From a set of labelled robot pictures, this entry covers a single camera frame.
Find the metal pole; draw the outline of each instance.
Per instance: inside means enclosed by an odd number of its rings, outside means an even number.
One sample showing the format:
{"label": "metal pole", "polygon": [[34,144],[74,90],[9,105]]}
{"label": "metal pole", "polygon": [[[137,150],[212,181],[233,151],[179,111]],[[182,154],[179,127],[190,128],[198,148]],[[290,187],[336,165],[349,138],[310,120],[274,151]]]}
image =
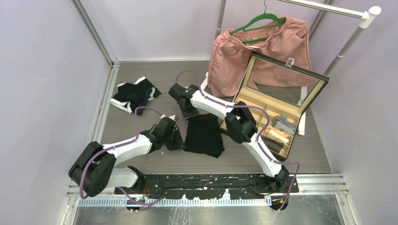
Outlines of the metal pole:
{"label": "metal pole", "polygon": [[328,76],[329,73],[333,70],[333,68],[337,65],[337,63],[344,57],[344,54],[350,49],[350,47],[354,44],[354,42],[357,40],[357,38],[360,36],[360,34],[364,31],[365,29],[358,27],[356,31],[352,34],[350,39],[347,41],[347,43],[344,45],[344,47],[340,50],[340,52],[337,54],[337,56],[333,59],[332,63],[328,66],[328,68],[325,70],[323,75]]}
{"label": "metal pole", "polygon": [[377,15],[381,13],[381,8],[378,6],[373,6],[369,9],[368,19],[362,21],[356,31],[351,35],[350,39],[345,43],[344,47],[340,50],[337,56],[333,59],[332,63],[328,66],[328,68],[323,73],[325,76],[328,76],[329,73],[333,70],[333,68],[337,65],[337,63],[344,57],[345,53],[351,48],[351,46],[355,43],[361,33],[368,28],[371,22],[376,18]]}
{"label": "metal pole", "polygon": [[351,17],[356,17],[356,18],[361,18],[361,19],[367,19],[365,12],[358,12],[358,11],[349,10],[349,9],[345,9],[345,8],[339,8],[339,7],[326,5],[326,4],[322,4],[322,3],[318,3],[318,2],[312,2],[312,1],[307,1],[307,0],[278,0],[278,1],[288,2],[288,3],[300,5],[300,6],[310,7],[310,8],[316,8],[316,9],[324,10],[324,11],[331,12],[331,13],[337,13],[337,14],[341,14],[341,15],[346,15],[346,16],[351,16]]}
{"label": "metal pole", "polygon": [[215,39],[221,33],[221,25],[222,25],[222,19],[224,18],[224,10],[225,10],[225,4],[226,3],[227,3],[227,0],[221,0],[220,11],[218,13],[218,23],[217,23],[217,27],[215,28]]}
{"label": "metal pole", "polygon": [[[335,0],[325,0],[323,3],[326,5],[333,5],[334,1]],[[316,15],[314,22],[312,23],[311,28],[310,28],[310,37],[309,37],[310,41],[311,41],[311,38],[313,37],[315,31],[318,29],[320,24],[323,22],[323,19],[325,18],[326,13],[327,12],[323,11],[323,10],[318,11],[318,14]]]}

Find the clothes rack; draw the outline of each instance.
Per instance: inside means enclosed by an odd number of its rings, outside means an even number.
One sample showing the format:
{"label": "clothes rack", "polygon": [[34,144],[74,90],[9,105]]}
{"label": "clothes rack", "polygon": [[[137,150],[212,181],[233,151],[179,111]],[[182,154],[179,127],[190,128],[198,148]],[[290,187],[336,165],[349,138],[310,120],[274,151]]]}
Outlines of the clothes rack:
{"label": "clothes rack", "polygon": [[[335,56],[333,61],[329,64],[328,68],[323,73],[326,76],[328,76],[331,73],[331,71],[339,63],[339,61],[344,57],[344,55],[347,53],[347,51],[350,49],[350,47],[355,43],[355,41],[358,39],[358,37],[361,35],[361,33],[366,28],[368,28],[368,26],[372,23],[372,21],[376,18],[376,16],[381,13],[381,8],[378,6],[373,6],[368,11],[365,11],[365,12],[359,12],[359,11],[335,7],[332,5],[307,1],[307,0],[277,0],[277,1],[283,1],[283,2],[287,2],[287,3],[295,4],[295,5],[319,9],[319,10],[322,10],[325,12],[331,12],[331,13],[336,13],[336,14],[340,14],[340,15],[345,15],[345,16],[350,16],[350,17],[355,17],[355,18],[361,19],[361,22],[360,22],[358,28],[354,31],[354,33],[351,35],[350,39],[348,39],[348,41],[345,43],[343,48]],[[217,23],[216,32],[215,32],[216,38],[221,33],[221,25],[222,25],[222,19],[224,17],[225,5],[226,5],[226,0],[221,0],[220,11],[219,11],[219,15],[218,15],[218,23]],[[205,82],[207,83],[207,77],[206,77],[205,81],[203,82],[202,87],[205,87]],[[301,90],[302,98],[304,96],[306,96],[306,89],[307,89],[307,87],[302,87],[302,90]],[[306,119],[306,113],[304,112],[303,116],[301,117],[301,121],[298,124],[298,134],[299,135],[304,135],[305,119]]]}

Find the green hanger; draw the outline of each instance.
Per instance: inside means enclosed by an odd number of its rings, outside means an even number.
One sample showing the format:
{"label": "green hanger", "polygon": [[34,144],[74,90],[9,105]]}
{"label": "green hanger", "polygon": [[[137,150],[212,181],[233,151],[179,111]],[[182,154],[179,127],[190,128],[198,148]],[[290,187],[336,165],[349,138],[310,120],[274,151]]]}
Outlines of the green hanger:
{"label": "green hanger", "polygon": [[[271,20],[276,21],[276,22],[278,22],[278,23],[277,23],[277,24],[273,24],[273,25],[262,26],[262,27],[252,28],[252,29],[246,30],[246,28],[248,28],[248,27],[250,27],[251,25],[253,25],[253,23],[255,23],[255,22],[257,22],[257,21],[260,21],[260,20],[265,20],[265,19],[271,19]],[[243,27],[241,27],[241,28],[238,28],[238,29],[236,29],[236,30],[230,32],[230,35],[232,35],[232,34],[238,32],[238,31],[241,31],[241,30],[244,31],[244,32],[246,32],[246,31],[251,31],[251,30],[263,29],[263,28],[267,28],[267,27],[276,27],[276,26],[281,25],[281,24],[284,23],[284,22],[286,22],[286,19],[278,18],[276,15],[271,14],[271,13],[264,13],[264,14],[258,15],[258,16],[256,16],[255,18],[253,18],[253,19],[252,19],[248,24],[246,24],[245,26],[243,26]],[[265,37],[265,38],[259,38],[259,39],[254,39],[254,40],[248,40],[248,41],[242,41],[242,43],[243,43],[243,44],[247,44],[247,43],[252,43],[252,42],[264,41],[264,40],[266,40],[266,39],[267,39],[267,37]]]}

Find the black and white garment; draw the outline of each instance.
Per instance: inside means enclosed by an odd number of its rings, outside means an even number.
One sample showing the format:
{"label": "black and white garment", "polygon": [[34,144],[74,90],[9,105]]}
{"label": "black and white garment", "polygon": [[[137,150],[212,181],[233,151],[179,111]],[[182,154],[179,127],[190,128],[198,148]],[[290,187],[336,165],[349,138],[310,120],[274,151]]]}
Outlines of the black and white garment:
{"label": "black and white garment", "polygon": [[293,135],[294,131],[297,128],[297,125],[294,123],[290,123],[287,120],[286,114],[282,114],[280,116],[275,116],[274,121],[272,123],[272,127],[275,129],[278,129],[280,131],[283,131],[287,134]]}
{"label": "black and white garment", "polygon": [[[148,101],[160,95],[161,92],[143,76],[135,83],[117,85],[117,94],[111,99],[111,104],[131,114],[138,106],[146,106]],[[142,115],[143,111],[138,110],[137,115]]]}

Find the white wall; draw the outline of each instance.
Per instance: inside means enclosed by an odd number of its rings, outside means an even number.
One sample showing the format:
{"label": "white wall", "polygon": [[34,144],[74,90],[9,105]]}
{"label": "white wall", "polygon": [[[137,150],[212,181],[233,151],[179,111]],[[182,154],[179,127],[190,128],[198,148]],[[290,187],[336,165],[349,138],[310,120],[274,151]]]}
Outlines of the white wall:
{"label": "white wall", "polygon": [[[382,13],[330,74],[311,106],[334,172],[343,173],[360,224],[397,224],[397,1],[336,1]],[[311,42],[313,69],[323,72],[359,24],[328,14]]]}
{"label": "white wall", "polygon": [[[118,60],[209,59],[220,0],[85,0],[89,12],[107,38]],[[267,12],[312,23],[317,10],[276,0]],[[239,28],[264,13],[263,0],[228,0],[222,32]],[[257,23],[259,26],[269,21]]]}
{"label": "white wall", "polygon": [[0,3],[0,224],[54,225],[109,67],[69,0]]}

